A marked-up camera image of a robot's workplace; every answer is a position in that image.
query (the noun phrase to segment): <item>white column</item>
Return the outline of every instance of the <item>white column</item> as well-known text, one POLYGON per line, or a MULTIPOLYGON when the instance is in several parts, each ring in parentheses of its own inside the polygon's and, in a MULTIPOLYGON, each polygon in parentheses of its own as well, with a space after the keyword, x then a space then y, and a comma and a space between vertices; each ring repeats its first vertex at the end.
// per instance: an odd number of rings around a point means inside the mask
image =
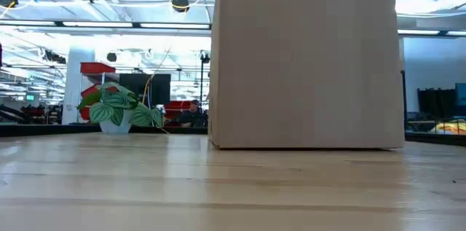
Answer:
POLYGON ((395 148, 395 0, 217 0, 210 138, 223 148, 395 148))
POLYGON ((69 125, 76 122, 81 90, 87 89, 91 84, 87 78, 82 79, 81 63, 95 61, 94 48, 86 45, 84 42, 71 45, 68 61, 66 63, 66 88, 65 98, 63 100, 63 125, 69 125))

